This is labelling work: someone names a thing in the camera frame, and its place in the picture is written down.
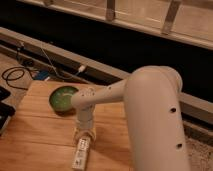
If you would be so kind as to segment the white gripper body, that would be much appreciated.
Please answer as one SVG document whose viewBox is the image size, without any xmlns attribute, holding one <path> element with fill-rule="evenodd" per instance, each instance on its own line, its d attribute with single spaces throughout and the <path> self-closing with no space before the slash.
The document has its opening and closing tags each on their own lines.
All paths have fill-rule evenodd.
<svg viewBox="0 0 213 171">
<path fill-rule="evenodd" d="M 77 110 L 76 127 L 78 130 L 91 130 L 93 128 L 95 106 Z"/>
</svg>

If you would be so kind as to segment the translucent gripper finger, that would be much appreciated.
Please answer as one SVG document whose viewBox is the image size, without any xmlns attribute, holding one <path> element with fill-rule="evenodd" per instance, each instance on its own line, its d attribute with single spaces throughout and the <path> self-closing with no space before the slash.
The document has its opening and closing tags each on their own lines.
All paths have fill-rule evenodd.
<svg viewBox="0 0 213 171">
<path fill-rule="evenodd" d="M 78 140 L 80 139 L 79 137 L 80 137 L 80 131 L 76 129 L 74 131 L 74 137 L 73 137 L 73 144 L 74 145 L 77 145 Z"/>
<path fill-rule="evenodd" d="M 96 140 L 96 128 L 93 128 L 93 129 L 91 129 L 91 130 L 89 130 L 89 136 L 91 137 L 91 140 L 93 141 L 93 142 L 95 142 L 95 140 Z"/>
</svg>

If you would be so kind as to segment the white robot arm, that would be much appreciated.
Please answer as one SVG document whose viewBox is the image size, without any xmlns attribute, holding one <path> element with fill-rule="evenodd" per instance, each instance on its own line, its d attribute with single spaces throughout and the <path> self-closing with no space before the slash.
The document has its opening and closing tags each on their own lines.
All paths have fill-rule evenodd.
<svg viewBox="0 0 213 171">
<path fill-rule="evenodd" d="M 191 171 L 179 93 L 182 78 L 167 66 L 145 66 L 127 79 L 71 97 L 77 129 L 93 127 L 93 106 L 122 101 L 135 171 Z"/>
</svg>

